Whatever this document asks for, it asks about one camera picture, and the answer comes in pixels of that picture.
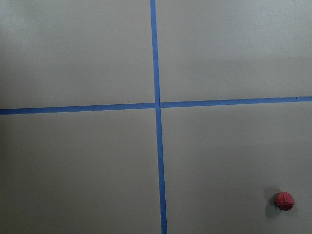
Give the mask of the red strawberry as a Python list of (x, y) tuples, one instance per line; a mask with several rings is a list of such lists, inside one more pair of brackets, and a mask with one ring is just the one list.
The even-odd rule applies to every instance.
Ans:
[(289, 211), (295, 204), (295, 199), (288, 192), (280, 192), (275, 196), (275, 204), (283, 211)]

